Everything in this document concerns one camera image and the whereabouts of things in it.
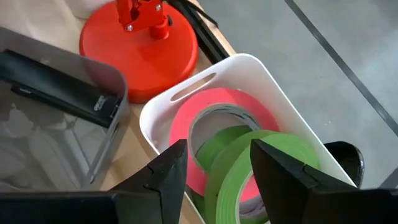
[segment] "wooden table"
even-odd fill
[[[200,7],[197,0],[190,1]],[[205,19],[204,21],[227,52],[235,54],[222,33],[212,23]],[[73,16],[63,0],[0,1],[0,26],[76,54],[83,24],[84,20]],[[209,60],[200,51],[195,72],[200,72],[210,65]],[[157,156],[139,129],[139,116],[143,106],[131,105],[130,127],[106,175],[102,190],[108,190],[132,176]],[[202,223],[187,198],[183,201],[180,223]]]

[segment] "red lamp base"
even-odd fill
[[[164,39],[154,39],[149,28],[124,31],[114,2],[94,12],[80,34],[80,54],[121,71],[131,103],[147,102],[188,78],[195,68],[198,43],[191,25],[172,6],[163,4],[163,10],[172,19]]]

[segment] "metal screw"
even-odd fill
[[[131,32],[132,31],[132,25],[127,26],[127,31]]]

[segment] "gray floor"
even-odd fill
[[[398,2],[294,0],[398,120]],[[237,52],[258,57],[323,142],[364,154],[363,188],[398,167],[398,137],[284,0],[200,0]]]

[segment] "bin handle hole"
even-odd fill
[[[213,73],[199,79],[198,81],[192,83],[191,85],[185,87],[184,89],[180,90],[178,93],[174,94],[174,96],[171,97],[171,99],[170,99],[171,102],[182,99],[182,98],[186,97],[187,95],[189,95],[190,93],[192,93],[193,91],[200,89],[201,87],[206,85],[208,82],[210,82],[210,80],[212,80],[216,75],[217,75],[217,73],[213,72]]]

